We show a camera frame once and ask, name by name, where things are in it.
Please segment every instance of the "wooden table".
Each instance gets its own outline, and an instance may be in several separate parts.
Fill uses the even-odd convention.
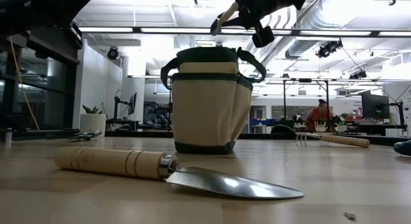
[[[59,146],[175,153],[172,139],[99,138],[14,142],[0,151],[4,224],[116,223],[409,223],[411,158],[386,146],[369,149],[308,141],[240,140],[232,155],[177,154],[182,166],[220,170],[301,190],[304,198],[240,200],[151,180],[57,170]]]

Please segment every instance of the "canvas bag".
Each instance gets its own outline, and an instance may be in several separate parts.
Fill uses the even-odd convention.
[[[247,78],[238,58],[252,64],[261,78]],[[179,72],[171,77],[171,69]],[[252,83],[267,70],[248,51],[227,47],[194,47],[177,53],[161,69],[161,81],[173,98],[172,128],[181,153],[229,154],[251,108]]]

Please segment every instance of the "bag handle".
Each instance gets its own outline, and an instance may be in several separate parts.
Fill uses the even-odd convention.
[[[238,50],[237,50],[237,56],[241,60],[247,61],[249,64],[253,65],[257,69],[257,71],[261,74],[260,79],[255,79],[255,78],[246,77],[246,76],[242,75],[241,73],[239,73],[242,77],[244,77],[245,79],[247,79],[251,83],[260,83],[265,79],[265,76],[267,75],[267,70],[265,69],[264,65],[262,65],[260,62],[258,62],[258,60],[256,60],[256,57],[254,57],[254,55],[252,55],[248,51],[243,51],[239,47]]]
[[[251,83],[260,83],[265,79],[265,76],[267,75],[267,70],[265,67],[256,60],[256,57],[249,53],[248,51],[243,51],[240,47],[237,50],[237,56],[243,60],[247,61],[249,64],[253,65],[257,71],[261,74],[260,79],[255,79],[255,78],[249,78],[245,77],[241,73],[239,73],[242,77],[247,79]],[[166,64],[164,67],[161,68],[161,73],[160,73],[160,79],[162,81],[162,84],[165,86],[166,89],[171,90],[171,87],[167,84],[168,81],[168,73],[172,69],[176,69],[179,67],[179,62],[177,61],[177,58],[172,59],[168,64]]]
[[[160,79],[162,81],[162,84],[165,86],[166,89],[171,90],[171,87],[167,84],[168,81],[168,73],[172,69],[176,69],[179,67],[179,63],[177,61],[177,58],[172,59],[168,64],[166,64],[164,67],[161,68],[161,73],[160,73]]]

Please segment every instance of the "person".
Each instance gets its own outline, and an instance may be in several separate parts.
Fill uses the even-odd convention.
[[[306,129],[309,132],[315,132],[315,122],[319,119],[327,121],[327,101],[319,99],[319,106],[311,109],[306,117]],[[331,121],[333,115],[330,113],[329,120]]]

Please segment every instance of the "computer monitor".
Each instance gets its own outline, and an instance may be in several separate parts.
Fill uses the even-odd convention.
[[[388,96],[361,93],[361,98],[363,118],[390,118],[390,100]]]
[[[134,93],[130,97],[130,101],[128,102],[128,114],[129,115],[134,113],[134,109],[136,108],[136,99],[137,99],[137,93]]]

